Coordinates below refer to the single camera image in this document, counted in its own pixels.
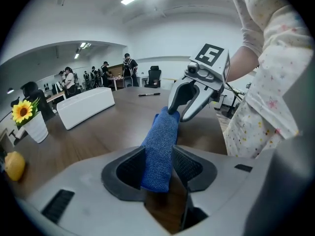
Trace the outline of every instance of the yellow lemon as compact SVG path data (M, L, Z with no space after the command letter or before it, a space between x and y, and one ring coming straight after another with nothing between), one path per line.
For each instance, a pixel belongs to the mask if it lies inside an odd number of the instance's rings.
M5 172L13 181L18 181L25 168L25 160L23 156L14 151L8 153L8 155L4 159L5 161Z

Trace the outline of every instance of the person in black shirt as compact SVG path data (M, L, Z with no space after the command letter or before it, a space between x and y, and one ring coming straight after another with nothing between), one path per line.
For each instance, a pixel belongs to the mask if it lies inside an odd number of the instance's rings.
M84 78L87 89L90 89L90 76L87 73L87 71L84 71L83 78Z
M137 81L137 72L138 64L134 59L130 58L130 54L125 54L125 61L123 64L123 77L131 76L133 80L133 86L138 87L138 81Z
M92 71L90 72L90 75L91 75L91 80L95 80L93 88L96 88L96 79L97 79L96 74L97 74L97 71L95 70L95 66L92 66Z
M112 75L108 72L108 62L104 61L103 65L101 66L100 70L99 70L99 75L102 77L103 79L103 86L104 87L108 87L108 80L107 78L111 78Z

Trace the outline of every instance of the human arm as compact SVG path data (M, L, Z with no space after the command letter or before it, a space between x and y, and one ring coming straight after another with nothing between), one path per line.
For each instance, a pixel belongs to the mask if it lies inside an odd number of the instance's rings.
M134 59L132 60L132 66L134 67L135 71L138 70L138 63Z
M227 82L237 80L258 66L262 53L263 32L250 16L244 0L233 0L242 22L243 43L231 58Z
M241 46L231 58L227 82L235 81L250 73L258 66L257 55L248 47Z

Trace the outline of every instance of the floral shirt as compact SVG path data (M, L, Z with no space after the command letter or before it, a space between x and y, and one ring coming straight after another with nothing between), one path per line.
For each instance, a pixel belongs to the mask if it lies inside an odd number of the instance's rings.
M243 46L259 58L245 97L285 139L298 133L283 95L309 64L313 39L286 0L234 0L242 21Z

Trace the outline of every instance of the black cable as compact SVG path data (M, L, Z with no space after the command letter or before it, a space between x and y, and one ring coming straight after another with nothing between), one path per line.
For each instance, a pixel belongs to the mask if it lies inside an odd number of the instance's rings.
M241 99L241 102L242 102L243 99L242 99L239 95L236 95L236 92L233 90L233 88L232 88L228 83L226 83L226 84L229 86L229 88L231 88L231 91L233 92L233 94L235 95L235 97L240 98L240 99Z

